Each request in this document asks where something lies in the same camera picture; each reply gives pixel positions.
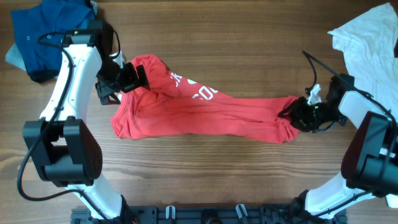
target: red cloth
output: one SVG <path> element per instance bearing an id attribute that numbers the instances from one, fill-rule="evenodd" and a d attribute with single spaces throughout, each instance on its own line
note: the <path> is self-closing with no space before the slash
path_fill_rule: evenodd
<path id="1" fill-rule="evenodd" d="M 166 69 L 155 55 L 141 55 L 150 91 L 123 93 L 111 118 L 119 138 L 141 139 L 175 134 L 233 134 L 265 142 L 292 141 L 299 132 L 277 114 L 296 96 L 267 99 L 233 98 Z"/>

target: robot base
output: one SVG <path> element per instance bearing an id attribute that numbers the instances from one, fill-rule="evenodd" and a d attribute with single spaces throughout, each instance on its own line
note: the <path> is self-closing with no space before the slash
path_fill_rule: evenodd
<path id="1" fill-rule="evenodd" d="M 258 207 L 131 206 L 130 210 L 138 217 L 140 224 L 347 224 L 345 210 L 336 214 L 331 220 L 302 222 L 303 220 L 298 217 L 289 219 L 289 206 L 289 204 Z M 103 220 L 92 219 L 88 209 L 72 210 L 71 219 L 71 224 L 106 223 Z"/>

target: folded blue fabric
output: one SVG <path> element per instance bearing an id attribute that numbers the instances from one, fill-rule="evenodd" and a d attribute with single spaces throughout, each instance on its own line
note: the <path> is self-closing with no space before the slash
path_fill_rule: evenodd
<path id="1" fill-rule="evenodd" d="M 30 78 L 44 82 L 58 75 L 62 53 L 58 49 L 37 43 L 48 32 L 85 29 L 95 19 L 94 10 L 84 0 L 43 0 L 32 9 L 11 12 L 14 38 Z M 42 41 L 61 45 L 62 35 L 48 35 Z"/>

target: blue towel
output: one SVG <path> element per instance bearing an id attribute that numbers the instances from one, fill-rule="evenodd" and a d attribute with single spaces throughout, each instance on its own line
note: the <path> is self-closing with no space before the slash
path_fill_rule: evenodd
<path id="1" fill-rule="evenodd" d="M 48 32 L 65 32 L 85 29 L 89 20 L 95 19 L 94 10 L 85 0 L 43 0 L 32 9 L 11 12 L 14 38 L 30 78 L 44 82 L 58 75 L 62 53 L 58 49 L 37 43 Z M 49 35 L 42 41 L 61 44 L 63 35 Z"/>

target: wooden table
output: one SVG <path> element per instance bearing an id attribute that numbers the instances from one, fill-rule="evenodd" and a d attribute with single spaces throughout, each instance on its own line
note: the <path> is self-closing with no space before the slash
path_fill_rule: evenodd
<path id="1" fill-rule="evenodd" d="M 55 82 L 37 84 L 4 62 L 14 42 L 10 11 L 39 0 L 0 4 L 0 223 L 68 223 L 83 204 L 67 195 L 28 202 L 16 189 L 27 151 L 25 121 L 37 120 Z M 342 53 L 326 32 L 381 4 L 380 1 L 154 1 L 101 2 L 119 32 L 127 58 L 158 55 L 172 71 L 235 97 L 304 95 L 313 81 L 306 50 L 338 72 Z M 331 74 L 318 69 L 323 96 Z M 236 136 L 183 135 L 139 141 L 115 137 L 109 118 L 117 106 L 101 106 L 93 91 L 88 127 L 103 150 L 103 174 L 130 205 L 186 203 L 288 203 L 340 170 L 355 134 L 351 123 L 326 133 L 304 134 L 282 145 Z M 30 195 L 58 192 L 42 182 L 33 163 L 24 187 Z M 384 199 L 348 209 L 349 223 L 395 223 Z"/>

